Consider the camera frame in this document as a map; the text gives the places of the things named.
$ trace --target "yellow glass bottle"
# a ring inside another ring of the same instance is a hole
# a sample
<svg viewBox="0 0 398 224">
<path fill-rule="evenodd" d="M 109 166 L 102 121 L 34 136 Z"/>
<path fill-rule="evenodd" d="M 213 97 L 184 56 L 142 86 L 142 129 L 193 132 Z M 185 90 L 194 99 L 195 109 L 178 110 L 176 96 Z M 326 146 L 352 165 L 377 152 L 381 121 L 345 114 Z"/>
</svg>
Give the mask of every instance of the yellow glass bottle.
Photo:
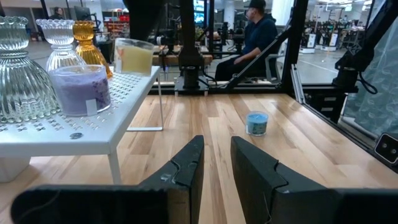
<svg viewBox="0 0 398 224">
<path fill-rule="evenodd" d="M 94 38 L 94 22 L 93 21 L 76 21 L 73 25 L 73 36 L 79 45 L 76 53 L 81 56 L 88 65 L 104 65 L 106 68 L 107 78 L 113 76 L 111 69 L 102 53 L 93 45 Z"/>
</svg>

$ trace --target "perforated shelf surface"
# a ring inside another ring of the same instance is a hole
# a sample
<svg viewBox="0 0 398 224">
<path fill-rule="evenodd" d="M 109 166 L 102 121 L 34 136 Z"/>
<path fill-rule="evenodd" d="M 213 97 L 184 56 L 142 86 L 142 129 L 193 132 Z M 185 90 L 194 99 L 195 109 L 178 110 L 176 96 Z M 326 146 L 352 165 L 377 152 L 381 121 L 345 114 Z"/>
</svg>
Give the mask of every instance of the perforated shelf surface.
<svg viewBox="0 0 398 224">
<path fill-rule="evenodd" d="M 94 116 L 62 113 L 23 123 L 0 123 L 0 157 L 109 154 L 126 132 L 160 72 L 151 76 L 114 73 L 111 106 Z"/>
</svg>

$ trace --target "purple candle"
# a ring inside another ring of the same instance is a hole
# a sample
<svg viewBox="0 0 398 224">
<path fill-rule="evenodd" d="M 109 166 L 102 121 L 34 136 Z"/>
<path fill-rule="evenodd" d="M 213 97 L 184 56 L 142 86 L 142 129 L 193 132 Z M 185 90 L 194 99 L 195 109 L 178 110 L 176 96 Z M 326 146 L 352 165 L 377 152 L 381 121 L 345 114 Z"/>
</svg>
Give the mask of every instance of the purple candle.
<svg viewBox="0 0 398 224">
<path fill-rule="evenodd" d="M 50 76 L 65 115 L 91 116 L 109 108 L 111 97 L 104 66 L 63 67 L 51 71 Z"/>
</svg>

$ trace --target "wooden tabletop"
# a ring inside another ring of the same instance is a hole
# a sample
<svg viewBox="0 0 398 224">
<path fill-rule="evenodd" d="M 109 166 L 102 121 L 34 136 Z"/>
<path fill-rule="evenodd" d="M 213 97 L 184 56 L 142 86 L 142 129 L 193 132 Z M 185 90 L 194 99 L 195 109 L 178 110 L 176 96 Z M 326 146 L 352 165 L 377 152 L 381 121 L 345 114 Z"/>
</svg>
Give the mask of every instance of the wooden tabletop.
<svg viewBox="0 0 398 224">
<path fill-rule="evenodd" d="M 231 136 L 241 136 L 291 169 L 327 187 L 397 188 L 398 175 L 287 95 L 164 97 L 165 130 L 126 133 L 118 146 L 124 184 L 134 185 L 162 167 L 192 137 L 205 136 L 200 223 L 244 222 L 231 167 Z M 267 134 L 245 133 L 249 111 L 269 115 Z M 160 123 L 159 99 L 148 96 L 132 122 Z M 9 205 L 39 184 L 112 184 L 106 156 L 33 157 L 17 179 L 0 184 L 0 223 Z"/>
<path fill-rule="evenodd" d="M 159 52 L 161 49 L 163 49 L 164 46 L 155 46 L 154 52 Z M 178 53 L 180 52 L 181 46 L 174 46 L 174 52 L 176 52 L 176 55 L 168 55 L 165 58 L 165 64 L 167 66 L 178 66 Z M 200 52 L 208 52 L 209 50 L 205 46 L 201 46 Z M 213 56 L 212 55 L 203 55 L 203 58 L 205 59 L 205 65 L 211 64 L 213 61 Z M 162 65 L 162 59 L 159 55 L 154 55 L 152 58 L 152 65 L 154 66 L 161 66 Z"/>
</svg>

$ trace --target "man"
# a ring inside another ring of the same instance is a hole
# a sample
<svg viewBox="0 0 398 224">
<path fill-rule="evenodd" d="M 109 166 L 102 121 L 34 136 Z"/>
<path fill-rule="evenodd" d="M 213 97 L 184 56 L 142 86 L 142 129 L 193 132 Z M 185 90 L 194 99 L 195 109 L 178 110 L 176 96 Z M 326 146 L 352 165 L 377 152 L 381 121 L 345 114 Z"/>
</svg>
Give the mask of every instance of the man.
<svg viewBox="0 0 398 224">
<path fill-rule="evenodd" d="M 275 19 L 270 14 L 265 14 L 265 0 L 252 0 L 246 17 L 250 23 L 244 30 L 244 48 L 242 55 L 221 62 L 217 65 L 216 80 L 228 81 L 233 74 L 241 72 L 250 62 L 255 59 L 265 48 L 275 40 L 278 32 L 275 26 Z M 266 69 L 265 57 L 259 58 L 249 69 Z"/>
<path fill-rule="evenodd" d="M 63 19 L 62 17 L 63 11 L 60 7 L 54 8 L 54 15 L 50 16 L 50 19 Z"/>
</svg>

